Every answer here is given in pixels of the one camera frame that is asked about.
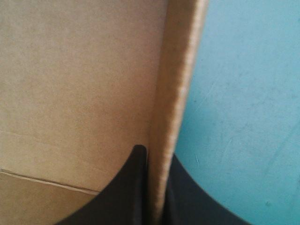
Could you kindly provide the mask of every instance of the black plastic piece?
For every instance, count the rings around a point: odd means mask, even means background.
[[[57,225],[142,225],[146,155],[145,147],[136,145],[108,186]]]
[[[249,225],[211,198],[173,157],[163,225]]]

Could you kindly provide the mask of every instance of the corrugated cardboard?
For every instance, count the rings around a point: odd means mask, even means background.
[[[194,67],[208,0],[169,0],[150,130],[148,200],[160,222],[165,188]]]
[[[10,174],[0,173],[0,224],[51,224],[79,208],[92,196],[72,187],[102,190],[133,145],[148,146],[150,123],[159,222],[208,1],[169,0],[160,54],[166,2],[0,2],[0,170]]]
[[[148,145],[165,0],[0,2],[0,168],[101,190]]]
[[[0,173],[0,225],[52,225],[93,197]]]

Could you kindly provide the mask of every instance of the teal background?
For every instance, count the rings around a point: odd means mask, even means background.
[[[176,154],[254,225],[300,224],[300,0],[211,0]]]

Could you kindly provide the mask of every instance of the cardboard edge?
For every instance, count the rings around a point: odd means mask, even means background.
[[[161,222],[170,165],[209,0],[169,0],[150,128],[149,223]]]

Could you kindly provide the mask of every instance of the scratch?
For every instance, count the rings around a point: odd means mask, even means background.
[[[219,163],[221,163],[223,161],[223,158],[224,158],[224,154],[227,152],[227,149],[229,148],[231,142],[233,141],[233,138],[230,138],[227,145],[225,146],[224,150],[222,151],[221,153],[221,158],[219,160]]]
[[[270,168],[273,166],[274,162],[276,161],[276,159],[278,158],[278,156],[280,155],[280,153],[282,152],[282,150],[285,148],[286,144],[288,144],[288,142],[290,141],[291,137],[297,131],[297,128],[299,127],[299,125],[300,125],[300,120],[293,126],[293,128],[290,130],[290,132],[288,133],[288,135],[284,138],[284,140],[278,146],[278,148],[276,149],[275,153],[273,154],[273,157],[268,162],[267,168],[265,169],[265,171],[263,173],[263,177],[265,177],[269,173]]]
[[[297,185],[296,185],[296,189],[294,191],[294,194],[292,195],[292,199],[291,199],[291,203],[290,203],[290,207],[288,209],[288,214],[291,214],[294,207],[295,207],[295,203],[297,202],[298,196],[299,196],[299,192],[300,192],[300,176],[297,180]]]
[[[220,78],[220,77],[218,77],[218,78],[212,83],[212,85],[210,86],[209,91],[208,91],[207,94],[204,96],[204,99],[202,99],[202,101],[199,103],[199,105],[195,108],[194,112],[197,112],[197,111],[202,107],[203,103],[206,101],[206,99],[208,98],[208,96],[210,95],[210,93],[214,90],[215,85],[216,85],[217,81],[219,80],[219,78]],[[189,117],[187,118],[187,122],[190,121],[191,117],[192,117],[192,116],[189,116]]]
[[[197,162],[198,168],[200,168],[200,165],[199,165],[199,160],[198,160],[198,156],[197,156],[197,154],[196,154],[196,153],[195,153],[195,158],[196,158],[196,162]]]

